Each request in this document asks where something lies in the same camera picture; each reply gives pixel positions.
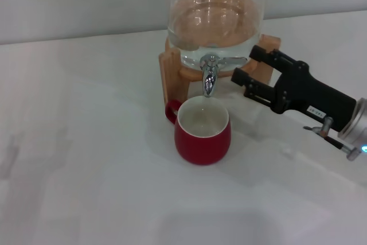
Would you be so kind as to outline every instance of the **mug handle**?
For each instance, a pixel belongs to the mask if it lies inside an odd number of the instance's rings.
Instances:
[[[178,100],[170,100],[166,104],[165,109],[166,117],[168,120],[170,120],[172,124],[175,124],[177,120],[177,115],[174,112],[178,111],[181,105],[182,103],[180,103]]]

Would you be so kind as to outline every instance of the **label sticker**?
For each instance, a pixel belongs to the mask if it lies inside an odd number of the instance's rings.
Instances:
[[[323,119],[326,116],[325,112],[322,112],[321,110],[318,110],[313,106],[309,106],[307,112],[314,114],[315,116],[320,117],[321,119]]]

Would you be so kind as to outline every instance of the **wooden dispenser stand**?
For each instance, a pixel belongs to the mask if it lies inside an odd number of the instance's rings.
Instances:
[[[279,49],[280,38],[262,34],[258,45],[270,52]],[[188,99],[190,82],[202,81],[202,72],[183,66],[179,49],[170,48],[168,40],[166,40],[166,51],[159,55],[159,66],[165,104],[173,99],[183,103]],[[250,60],[241,69],[265,84],[269,84],[273,72],[273,67],[255,60]],[[220,71],[218,77],[230,77],[232,74],[233,71]]]

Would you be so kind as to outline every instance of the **white tabletop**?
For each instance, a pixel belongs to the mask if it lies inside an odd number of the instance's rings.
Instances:
[[[285,18],[263,33],[359,99],[366,22],[367,12]],[[163,112],[165,37],[0,46],[0,160],[17,157],[0,173],[0,244],[366,245],[367,157],[347,161],[302,129],[315,122],[273,114],[228,79],[216,93],[232,118],[228,154],[207,167],[180,158]]]

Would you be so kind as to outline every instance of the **metal spigot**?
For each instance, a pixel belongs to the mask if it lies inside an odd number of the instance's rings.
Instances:
[[[200,59],[202,70],[202,92],[207,98],[213,96],[219,70],[227,65],[243,66],[247,62],[245,57],[225,57],[221,59],[217,54],[208,53]]]

